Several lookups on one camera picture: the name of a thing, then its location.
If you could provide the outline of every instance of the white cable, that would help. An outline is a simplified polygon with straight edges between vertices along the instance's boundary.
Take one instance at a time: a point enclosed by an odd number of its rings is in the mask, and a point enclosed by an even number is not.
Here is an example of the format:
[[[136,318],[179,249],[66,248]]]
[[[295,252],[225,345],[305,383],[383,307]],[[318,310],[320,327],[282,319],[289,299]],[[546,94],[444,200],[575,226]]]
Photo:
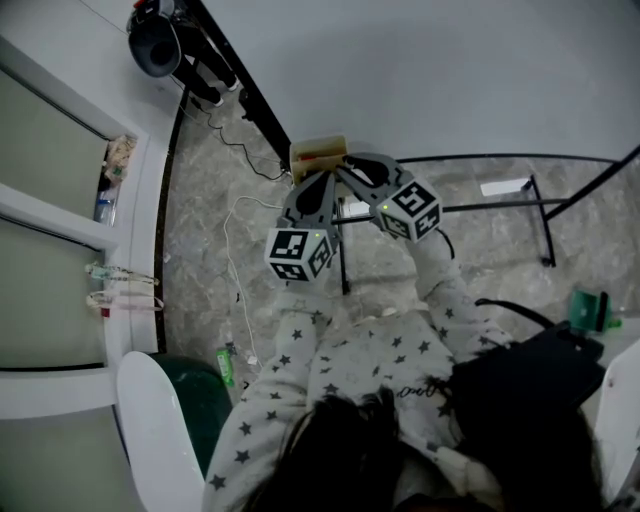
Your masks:
[[[227,218],[224,220],[224,224],[222,225],[222,229],[224,230],[224,237],[227,240],[227,259],[229,260],[229,263],[231,263],[231,269],[233,270],[233,278],[236,281],[236,284],[238,285],[238,290],[240,291],[240,298],[242,298],[242,307],[244,308],[244,319],[247,322],[247,329],[249,329],[249,338],[251,339],[251,350],[253,351],[253,355],[256,357],[256,361],[258,361],[258,365],[260,366],[260,368],[262,368],[262,363],[260,362],[260,358],[258,357],[258,353],[256,352],[256,346],[253,340],[253,332],[251,331],[249,314],[247,313],[247,299],[245,298],[244,291],[242,290],[242,286],[240,285],[240,278],[238,277],[238,270],[236,269],[236,264],[233,262],[233,259],[231,259],[231,250],[229,248],[229,233],[227,233],[227,222],[229,222],[229,219],[233,214],[233,210],[235,209],[236,204],[238,204],[238,201],[240,201],[240,199],[251,199],[252,201],[256,201],[260,203],[265,208],[274,208],[279,210],[282,208],[282,206],[276,206],[275,204],[267,204],[260,201],[260,199],[257,199],[251,196],[239,196],[233,202],[233,206],[229,210],[229,214],[227,215]]]

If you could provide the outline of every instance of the white object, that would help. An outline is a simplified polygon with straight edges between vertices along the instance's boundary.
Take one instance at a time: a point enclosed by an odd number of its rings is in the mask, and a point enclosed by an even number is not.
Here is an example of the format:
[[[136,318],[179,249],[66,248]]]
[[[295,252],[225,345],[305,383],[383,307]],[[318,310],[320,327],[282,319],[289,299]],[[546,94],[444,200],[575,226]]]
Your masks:
[[[345,202],[342,205],[342,217],[348,219],[350,217],[359,217],[369,215],[369,205],[364,201],[356,201],[353,203]]]
[[[609,501],[620,491],[640,447],[640,341],[635,341],[639,338],[640,319],[628,318],[623,319],[622,328],[609,329],[599,337],[605,347],[600,364],[608,368],[602,387],[583,406],[593,421],[599,401],[594,433]]]
[[[632,0],[203,4],[293,141],[615,160],[638,144]]]
[[[238,88],[239,85],[240,85],[240,80],[238,80],[238,78],[236,77],[236,81],[233,83],[231,87],[227,87],[227,89],[229,89],[229,92],[233,92]]]
[[[227,231],[227,224],[229,222],[229,219],[231,218],[231,215],[233,214],[234,208],[236,207],[240,199],[251,199],[256,203],[259,203],[261,206],[264,206],[265,208],[273,208],[274,210],[280,210],[282,206],[276,206],[274,204],[265,203],[263,201],[260,201],[260,199],[257,199],[251,196],[239,196],[239,197],[236,197],[236,200],[233,202],[233,205],[231,206],[231,209],[227,214],[227,218],[224,219],[224,224],[222,225],[222,230],[224,231],[224,238],[225,238],[225,241],[227,242],[227,259],[229,260],[229,264],[231,265],[231,270],[233,270],[233,274],[231,274],[231,276],[233,277],[236,284],[238,285],[238,291],[240,292],[240,298],[242,299],[242,309],[244,310],[244,320],[247,323],[247,329],[249,330],[249,339],[251,340],[251,350],[253,350],[253,354],[256,356],[256,361],[258,362],[258,366],[262,368],[262,363],[260,362],[260,358],[258,357],[258,353],[256,352],[255,340],[253,339],[253,331],[251,330],[251,322],[249,322],[249,313],[247,311],[247,298],[244,296],[244,290],[242,289],[242,285],[240,284],[240,277],[238,276],[238,269],[236,268],[236,264],[233,262],[233,258],[231,258],[231,249],[229,248],[229,232]]]
[[[271,228],[264,260],[283,281],[315,281],[333,256],[324,229]]]
[[[438,227],[442,201],[429,182],[416,178],[376,207],[385,231],[419,242]]]
[[[501,194],[512,194],[514,192],[520,192],[529,178],[521,178],[518,180],[507,181],[493,181],[491,183],[482,183],[480,190],[484,197],[499,196]]]
[[[200,512],[204,478],[175,389],[162,368],[130,352],[118,369],[122,433],[148,512]]]

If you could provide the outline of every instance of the black metal frame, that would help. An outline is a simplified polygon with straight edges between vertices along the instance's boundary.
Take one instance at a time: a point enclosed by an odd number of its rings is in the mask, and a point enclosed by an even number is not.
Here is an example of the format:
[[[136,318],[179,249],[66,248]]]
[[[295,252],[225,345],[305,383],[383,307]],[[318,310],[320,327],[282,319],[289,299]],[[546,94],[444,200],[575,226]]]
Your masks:
[[[289,146],[291,141],[286,132],[282,128],[282,125],[276,118],[275,114],[269,107],[267,100],[264,98],[258,86],[253,81],[253,78],[244,67],[244,64],[234,51],[233,47],[223,34],[218,24],[211,17],[209,11],[204,7],[201,0],[186,0],[187,5],[195,15],[196,19],[200,22],[204,31],[208,34],[218,50],[229,63],[234,70],[240,82],[242,82],[245,92],[243,93],[242,106],[247,111],[246,118],[253,121],[258,129],[262,132],[265,139],[271,147],[273,147],[276,154],[280,157],[285,167],[288,167],[289,162]],[[419,158],[403,158],[399,159],[400,163],[410,162],[424,162],[434,160],[451,160],[451,159],[466,159],[466,158],[501,158],[501,157],[527,157],[527,158],[564,158],[571,160],[587,160],[592,162],[604,162],[609,163],[602,173],[596,178],[587,183],[578,192],[574,193],[571,197],[560,199],[543,199],[538,185],[535,181],[535,177],[531,176],[529,182],[524,187],[524,190],[533,189],[536,196],[535,200],[524,201],[504,201],[496,203],[480,203],[480,204],[468,204],[459,206],[447,206],[443,208],[443,212],[461,212],[472,210],[489,210],[494,208],[513,208],[513,207],[529,207],[537,206],[542,218],[543,230],[547,243],[548,255],[542,258],[543,265],[547,267],[555,267],[555,251],[553,247],[553,238],[551,235],[551,229],[549,227],[549,221],[557,217],[564,212],[567,208],[570,208],[578,201],[586,197],[588,194],[596,190],[610,178],[615,176],[618,172],[624,169],[629,163],[640,155],[640,145],[631,151],[622,160],[609,160],[603,158],[589,158],[584,156],[575,155],[551,155],[551,154],[519,154],[519,153],[482,153],[482,154],[469,154],[469,155],[443,155],[443,156],[429,156]],[[545,205],[557,205],[551,211],[545,210]],[[343,224],[351,224],[356,222],[365,222],[371,220],[373,217],[370,215],[362,215],[352,218],[341,218],[339,215],[334,219],[334,224],[342,226]],[[346,277],[345,270],[345,256],[344,256],[344,244],[340,243],[340,263],[342,266],[342,289],[343,293],[349,292],[350,286]]]

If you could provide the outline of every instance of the metal rod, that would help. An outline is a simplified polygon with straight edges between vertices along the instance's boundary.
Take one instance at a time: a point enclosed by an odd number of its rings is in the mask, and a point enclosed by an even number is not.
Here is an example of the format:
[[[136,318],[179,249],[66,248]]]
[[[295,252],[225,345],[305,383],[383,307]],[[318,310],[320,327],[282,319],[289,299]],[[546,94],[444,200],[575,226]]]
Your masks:
[[[340,209],[344,204],[344,199],[338,199],[338,208],[336,208],[336,215],[338,220],[341,218]],[[347,262],[344,255],[344,240],[342,239],[342,224],[338,224],[338,233],[340,233],[340,242],[338,246],[340,247],[340,278],[342,279],[342,295],[348,295],[351,291],[351,285],[349,284],[349,279],[347,279]]]
[[[460,206],[443,206],[442,213],[467,212],[471,210],[493,210],[495,208],[518,208],[521,206],[539,206],[542,204],[563,204],[568,199],[536,199],[525,201],[502,201],[498,203],[463,204]]]
[[[533,193],[536,195],[536,198],[538,200],[542,199],[542,196],[540,195],[540,189],[538,188],[538,183],[536,182],[536,177],[534,175],[531,175],[531,177],[529,178],[529,182],[533,187]],[[540,204],[538,205],[538,208],[540,208],[540,217],[542,218],[542,227],[544,229],[544,237],[547,240],[547,249],[549,251],[549,257],[542,258],[542,264],[545,267],[555,267],[556,253],[553,250],[553,238],[551,238],[551,230],[549,229],[549,222],[547,222],[547,219],[545,217],[544,205]]]
[[[624,169],[627,165],[629,165],[633,160],[635,160],[638,155],[640,155],[640,146],[637,146],[631,153],[629,153],[619,162],[611,164],[609,167],[607,167],[596,178],[591,180],[584,187],[582,187],[575,194],[573,194],[569,198],[569,201],[567,201],[566,204],[562,204],[557,208],[554,208],[550,212],[547,212],[547,214],[545,215],[546,219],[551,220],[554,217],[557,217],[558,215],[560,215],[563,211],[565,211],[570,206],[573,206],[574,204],[576,204],[578,201],[580,201],[580,199],[582,199],[583,197],[593,192],[595,189],[597,189],[609,178],[612,178],[617,173],[619,173],[622,169]]]
[[[410,164],[413,162],[438,162],[441,160],[469,160],[473,158],[553,158],[560,160],[586,160],[587,162],[603,162],[613,164],[617,160],[610,158],[596,158],[590,156],[579,155],[556,155],[549,153],[468,153],[462,155],[436,155],[436,156],[419,156],[414,158],[398,158],[396,161],[400,164]]]
[[[443,213],[467,212],[472,210],[493,210],[496,208],[518,208],[523,206],[540,206],[544,204],[563,204],[568,199],[536,199],[525,201],[502,201],[497,203],[479,203],[479,204],[463,204],[460,206],[444,206]],[[368,222],[373,220],[373,215],[358,215],[356,217],[336,218],[332,224],[354,224],[357,222]]]

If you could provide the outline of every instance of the star pattern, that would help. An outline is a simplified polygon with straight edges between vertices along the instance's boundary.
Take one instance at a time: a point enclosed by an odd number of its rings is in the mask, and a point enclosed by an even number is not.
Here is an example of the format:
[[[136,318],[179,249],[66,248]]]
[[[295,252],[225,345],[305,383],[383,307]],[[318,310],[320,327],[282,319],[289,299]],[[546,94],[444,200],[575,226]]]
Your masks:
[[[213,475],[213,480],[209,482],[213,487],[215,487],[216,491],[222,489],[224,487],[224,481],[226,478],[220,478],[218,475]]]
[[[248,436],[249,434],[251,434],[251,425],[248,425],[247,423],[245,423],[244,421],[242,422],[242,426],[240,427],[240,430],[242,430],[242,433],[245,436]]]
[[[238,455],[236,456],[235,461],[239,462],[240,464],[244,464],[251,458],[249,457],[249,450],[245,450],[243,452],[239,452],[238,450],[236,450],[236,453]]]

